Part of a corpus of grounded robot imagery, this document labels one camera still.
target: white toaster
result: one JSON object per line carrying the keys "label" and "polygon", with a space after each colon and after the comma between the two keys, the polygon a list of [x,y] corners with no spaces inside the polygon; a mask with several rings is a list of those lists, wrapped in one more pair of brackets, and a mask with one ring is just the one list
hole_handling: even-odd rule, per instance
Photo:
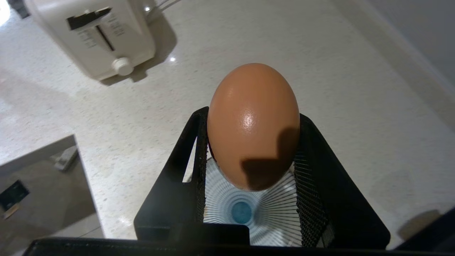
{"label": "white toaster", "polygon": [[141,0],[25,0],[34,20],[89,77],[129,75],[155,56]]}

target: brown egg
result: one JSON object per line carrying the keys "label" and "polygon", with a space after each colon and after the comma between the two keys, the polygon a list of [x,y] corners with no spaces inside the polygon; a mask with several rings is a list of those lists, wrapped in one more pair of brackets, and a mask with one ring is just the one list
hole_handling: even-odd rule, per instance
{"label": "brown egg", "polygon": [[244,190],[271,187],[297,150],[300,117],[294,92],[273,68],[258,63],[230,72],[213,95],[207,134],[225,178]]}

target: toaster knob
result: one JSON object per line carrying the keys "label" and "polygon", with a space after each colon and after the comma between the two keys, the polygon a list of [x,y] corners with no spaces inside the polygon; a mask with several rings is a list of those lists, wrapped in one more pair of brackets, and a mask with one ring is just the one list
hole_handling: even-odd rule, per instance
{"label": "toaster knob", "polygon": [[112,67],[120,76],[127,76],[131,74],[131,72],[133,72],[134,69],[130,59],[126,57],[114,60],[114,62],[112,63]]}

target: floor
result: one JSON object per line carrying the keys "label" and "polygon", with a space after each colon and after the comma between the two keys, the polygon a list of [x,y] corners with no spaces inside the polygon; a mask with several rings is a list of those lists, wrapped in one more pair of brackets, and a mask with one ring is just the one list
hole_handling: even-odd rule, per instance
{"label": "floor", "polygon": [[55,158],[0,175],[0,191],[19,179],[30,192],[10,218],[0,220],[0,255],[21,255],[32,240],[46,236],[104,237],[82,163],[77,159],[59,172]]}

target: speckled countertop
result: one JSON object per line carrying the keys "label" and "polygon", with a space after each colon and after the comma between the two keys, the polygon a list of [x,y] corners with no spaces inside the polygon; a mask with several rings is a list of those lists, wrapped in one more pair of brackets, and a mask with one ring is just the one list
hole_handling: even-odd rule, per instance
{"label": "speckled countertop", "polygon": [[392,248],[408,220],[455,205],[455,127],[439,94],[430,101],[413,82],[421,74],[403,74],[339,8],[182,0],[152,24],[157,59],[105,84],[12,12],[0,26],[0,164],[74,134],[106,237],[134,239],[133,218],[191,113],[229,71],[262,62],[289,81]]}

